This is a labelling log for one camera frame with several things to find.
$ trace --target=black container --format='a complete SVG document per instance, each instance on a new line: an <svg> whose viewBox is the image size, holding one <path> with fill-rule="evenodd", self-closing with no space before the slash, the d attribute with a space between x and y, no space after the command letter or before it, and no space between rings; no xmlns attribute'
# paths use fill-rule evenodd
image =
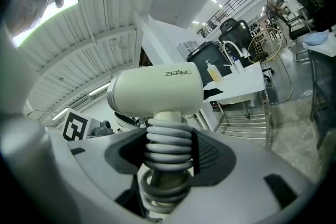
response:
<svg viewBox="0 0 336 224"><path fill-rule="evenodd" d="M210 64L217 67L222 77L231 73L230 67L223 66L230 65L230 62L219 50L218 44L215 44L213 41L205 42L187 57L188 62L196 64L202 77L203 86L206 86L209 82L213 81L207 71L208 65L206 60L209 60Z"/></svg>

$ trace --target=bottle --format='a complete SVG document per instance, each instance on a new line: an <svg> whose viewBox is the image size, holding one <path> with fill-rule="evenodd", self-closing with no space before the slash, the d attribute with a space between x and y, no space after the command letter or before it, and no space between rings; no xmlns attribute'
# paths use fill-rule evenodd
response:
<svg viewBox="0 0 336 224"><path fill-rule="evenodd" d="M205 61L208 64L207 69L208 73L215 82L221 82L223 80L221 73L218 71L217 67L215 65L210 64L209 61L210 60Z"/></svg>
<svg viewBox="0 0 336 224"><path fill-rule="evenodd" d="M233 57L233 60L235 61L235 66L236 66L238 72L243 73L245 70L244 70L244 67L243 67L242 63L240 62L240 60L235 56Z"/></svg>

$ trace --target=blue bowl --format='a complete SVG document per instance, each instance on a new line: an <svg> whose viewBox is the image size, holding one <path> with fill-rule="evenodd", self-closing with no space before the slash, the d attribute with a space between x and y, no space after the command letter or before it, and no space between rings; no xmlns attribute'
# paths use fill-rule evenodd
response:
<svg viewBox="0 0 336 224"><path fill-rule="evenodd" d="M315 46L318 44L322 44L327 39L328 39L328 33L317 32L317 33L310 34L309 36L304 38L303 42L308 45Z"/></svg>

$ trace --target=white countertop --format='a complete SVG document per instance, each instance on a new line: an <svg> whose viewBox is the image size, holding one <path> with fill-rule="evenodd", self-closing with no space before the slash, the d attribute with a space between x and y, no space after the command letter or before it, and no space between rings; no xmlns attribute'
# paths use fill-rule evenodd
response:
<svg viewBox="0 0 336 224"><path fill-rule="evenodd" d="M329 33L329 35L328 35L328 39L322 44L315 45L315 46L309 46L308 44L303 43L303 46L306 49L319 52L329 57L334 57L336 56L336 37L335 37L336 33L335 32L330 33L328 30L325 32Z"/></svg>
<svg viewBox="0 0 336 224"><path fill-rule="evenodd" d="M254 63L244 68L243 73L233 75L232 73L223 77L223 81L216 83L209 82L204 90L211 90L218 88L223 91L220 94L213 95L203 102L217 101L238 97L241 95L251 94L254 92L263 91L265 89L265 82L263 72L261 71L260 63Z"/></svg>

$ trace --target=black sign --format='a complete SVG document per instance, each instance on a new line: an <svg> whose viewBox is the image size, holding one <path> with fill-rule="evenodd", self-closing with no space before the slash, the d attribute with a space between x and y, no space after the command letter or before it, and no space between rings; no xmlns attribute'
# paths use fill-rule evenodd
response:
<svg viewBox="0 0 336 224"><path fill-rule="evenodd" d="M87 119L82 118L72 112L69 112L67 121L65 122L65 128L63 131L63 137L67 141L83 140Z"/></svg>

